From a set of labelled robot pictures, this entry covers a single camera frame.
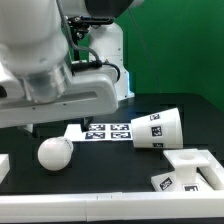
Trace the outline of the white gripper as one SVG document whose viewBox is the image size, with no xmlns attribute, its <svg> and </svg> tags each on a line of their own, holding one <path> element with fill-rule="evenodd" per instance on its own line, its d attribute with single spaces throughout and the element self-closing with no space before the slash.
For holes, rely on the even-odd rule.
<svg viewBox="0 0 224 224">
<path fill-rule="evenodd" d="M 1 99 L 0 128 L 114 113 L 118 109 L 116 81 L 116 70 L 104 65 L 78 72 L 64 95 L 51 103 Z"/>
</svg>

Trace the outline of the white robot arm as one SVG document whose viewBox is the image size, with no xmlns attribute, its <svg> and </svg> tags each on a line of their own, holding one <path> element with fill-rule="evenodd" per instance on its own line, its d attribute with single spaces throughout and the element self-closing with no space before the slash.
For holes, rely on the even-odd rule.
<svg viewBox="0 0 224 224">
<path fill-rule="evenodd" d="M 115 112 L 134 96 L 115 23 L 144 0 L 0 0 L 0 128 Z"/>
</svg>

